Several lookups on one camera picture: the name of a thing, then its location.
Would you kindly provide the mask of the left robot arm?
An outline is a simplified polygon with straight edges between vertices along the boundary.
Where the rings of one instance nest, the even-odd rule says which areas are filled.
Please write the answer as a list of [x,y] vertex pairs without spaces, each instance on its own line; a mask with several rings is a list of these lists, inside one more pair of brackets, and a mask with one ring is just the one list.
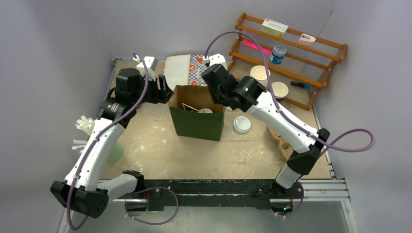
[[165,75],[146,78],[135,68],[122,69],[116,76],[116,86],[99,106],[92,134],[80,158],[62,182],[54,181],[51,185],[51,193],[59,203],[69,211],[98,218],[109,202],[123,195],[142,197],[145,184],[140,172],[126,170],[102,183],[99,178],[137,108],[146,102],[166,104],[172,95]]

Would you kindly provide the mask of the green paper bag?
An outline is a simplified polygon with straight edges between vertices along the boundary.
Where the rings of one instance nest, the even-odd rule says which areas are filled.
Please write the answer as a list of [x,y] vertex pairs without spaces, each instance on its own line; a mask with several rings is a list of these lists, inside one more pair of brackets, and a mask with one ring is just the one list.
[[[225,107],[214,104],[206,86],[177,85],[169,100],[169,110],[178,136],[220,141]],[[198,113],[209,108],[213,113]]]

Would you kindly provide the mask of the single white coffee lid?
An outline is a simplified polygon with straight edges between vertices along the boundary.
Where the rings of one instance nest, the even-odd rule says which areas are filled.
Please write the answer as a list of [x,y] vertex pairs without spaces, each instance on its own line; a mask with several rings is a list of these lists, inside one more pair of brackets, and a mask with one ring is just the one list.
[[203,108],[203,109],[200,109],[200,110],[198,111],[198,113],[208,114],[208,113],[213,113],[213,111],[212,111],[211,109],[209,109],[209,108]]

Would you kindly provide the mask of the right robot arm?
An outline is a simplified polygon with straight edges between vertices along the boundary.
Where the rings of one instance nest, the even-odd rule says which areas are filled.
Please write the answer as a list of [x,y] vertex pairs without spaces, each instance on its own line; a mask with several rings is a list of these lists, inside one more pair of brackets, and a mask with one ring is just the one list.
[[281,106],[266,88],[250,76],[237,81],[221,64],[209,66],[202,74],[212,101],[253,115],[280,134],[292,147],[292,155],[275,178],[273,192],[283,198],[292,185],[308,175],[320,157],[330,132],[307,125]]

